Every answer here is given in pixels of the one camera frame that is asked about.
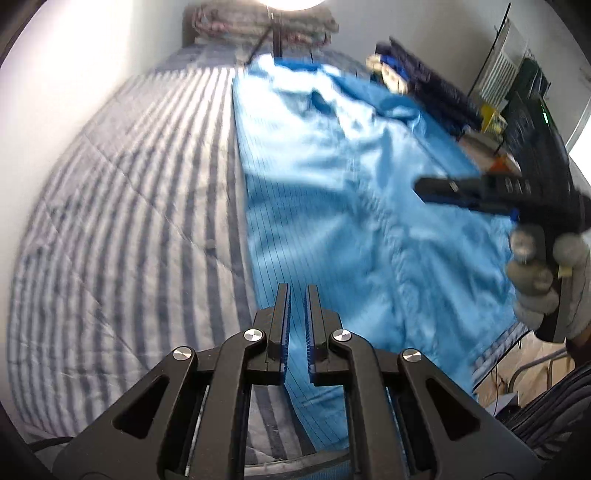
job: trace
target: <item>metal screw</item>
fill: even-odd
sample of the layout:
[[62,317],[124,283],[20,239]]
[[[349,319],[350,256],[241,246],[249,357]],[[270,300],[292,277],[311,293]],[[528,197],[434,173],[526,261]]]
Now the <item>metal screw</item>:
[[249,342],[258,342],[262,338],[262,331],[256,328],[251,328],[244,332],[244,338]]
[[416,348],[407,348],[404,352],[402,352],[402,358],[404,358],[407,362],[415,364],[420,361],[421,358],[423,358],[423,354],[416,350]]
[[191,358],[191,349],[188,346],[180,346],[173,352],[173,357],[175,360],[183,361],[188,360]]
[[346,342],[347,340],[351,340],[351,332],[340,328],[333,332],[333,338],[337,342]]

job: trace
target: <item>lamp stand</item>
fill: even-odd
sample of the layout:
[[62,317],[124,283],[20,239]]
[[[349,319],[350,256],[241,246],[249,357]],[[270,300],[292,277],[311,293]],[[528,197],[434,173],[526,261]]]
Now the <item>lamp stand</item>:
[[258,42],[252,49],[251,55],[248,57],[248,60],[244,65],[248,66],[252,63],[255,55],[261,49],[263,43],[269,36],[269,32],[273,33],[273,58],[275,59],[282,59],[283,58],[283,41],[281,39],[281,17],[280,14],[277,14],[276,11],[272,10],[271,8],[267,9],[269,12],[269,26],[265,29],[261,38],[259,38]]

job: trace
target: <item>white wall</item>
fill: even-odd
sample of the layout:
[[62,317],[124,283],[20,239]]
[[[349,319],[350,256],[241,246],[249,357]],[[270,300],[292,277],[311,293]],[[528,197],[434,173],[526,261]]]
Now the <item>white wall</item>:
[[[544,0],[511,0],[509,17],[552,82],[548,106],[567,141],[591,96],[591,68]],[[508,0],[327,0],[340,33],[333,47],[363,60],[390,35],[467,92],[495,38]]]
[[181,47],[188,0],[48,0],[0,67],[0,400],[18,246],[43,183],[81,127],[130,76]]

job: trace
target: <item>lamp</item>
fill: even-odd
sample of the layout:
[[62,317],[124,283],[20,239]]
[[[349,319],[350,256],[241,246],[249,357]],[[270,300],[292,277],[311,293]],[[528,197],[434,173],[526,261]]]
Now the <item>lamp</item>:
[[283,46],[281,40],[281,11],[296,12],[299,10],[307,10],[309,8],[320,5],[324,0],[259,0],[260,3],[267,6],[269,12],[269,26],[265,29],[261,38],[252,49],[252,53],[246,65],[252,62],[256,53],[260,50],[262,44],[269,36],[269,32],[273,32],[273,57],[280,59],[283,57]]

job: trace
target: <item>light bulb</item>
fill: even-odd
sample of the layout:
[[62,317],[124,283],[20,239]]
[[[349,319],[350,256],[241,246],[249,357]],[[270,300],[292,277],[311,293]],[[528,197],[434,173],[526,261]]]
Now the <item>light bulb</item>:
[[306,10],[319,5],[324,0],[259,0],[263,5],[277,10]]

